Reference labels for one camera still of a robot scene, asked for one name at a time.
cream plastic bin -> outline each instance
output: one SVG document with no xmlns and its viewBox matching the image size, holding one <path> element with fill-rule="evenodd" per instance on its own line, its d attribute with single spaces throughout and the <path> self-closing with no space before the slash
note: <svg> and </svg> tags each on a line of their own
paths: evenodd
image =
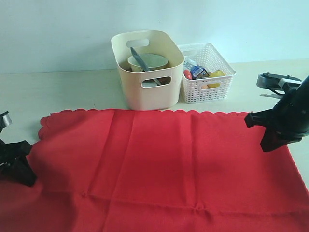
<svg viewBox="0 0 309 232">
<path fill-rule="evenodd" d="M 186 103 L 201 103 L 224 100 L 229 92 L 235 70 L 219 54 L 211 43 L 197 43 L 178 46 L 185 57 L 188 57 L 203 66 L 207 71 L 218 69 L 225 73 L 223 77 L 213 77 L 198 80 L 189 80 L 183 75 L 181 93 Z M 220 84 L 217 88 L 203 89 L 208 84 Z"/>
<path fill-rule="evenodd" d="M 150 53 L 168 59 L 167 68 L 149 72 L 131 72 L 127 59 L 130 47 L 139 54 Z M 175 105 L 179 100 L 184 56 L 173 40 L 162 31 L 144 30 L 122 33 L 112 38 L 112 49 L 120 74 L 122 90 L 132 110 L 159 110 Z M 170 77 L 166 85 L 144 87 L 142 82 Z"/>
</svg>

white wicker basket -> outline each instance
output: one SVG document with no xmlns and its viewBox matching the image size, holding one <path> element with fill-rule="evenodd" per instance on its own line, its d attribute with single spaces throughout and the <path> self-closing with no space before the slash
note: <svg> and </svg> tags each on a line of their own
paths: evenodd
<svg viewBox="0 0 309 232">
<path fill-rule="evenodd" d="M 225 99 L 236 72 L 215 47 L 211 43 L 179 45 L 178 47 L 185 57 L 196 61 L 199 65 L 205 67 L 207 71 L 214 72 L 220 69 L 225 73 L 223 77 L 198 80 L 189 80 L 183 75 L 181 93 L 185 102 L 201 103 Z M 220 84 L 217 88 L 202 89 L 204 85 L 217 83 Z"/>
</svg>

red tablecloth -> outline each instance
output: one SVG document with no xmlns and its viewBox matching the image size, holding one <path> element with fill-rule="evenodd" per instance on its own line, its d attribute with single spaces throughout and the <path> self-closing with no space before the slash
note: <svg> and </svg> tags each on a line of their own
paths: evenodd
<svg viewBox="0 0 309 232">
<path fill-rule="evenodd" d="M 246 113 L 77 110 L 41 120 L 33 187 L 0 181 L 1 232 L 308 232 L 286 146 Z"/>
</svg>

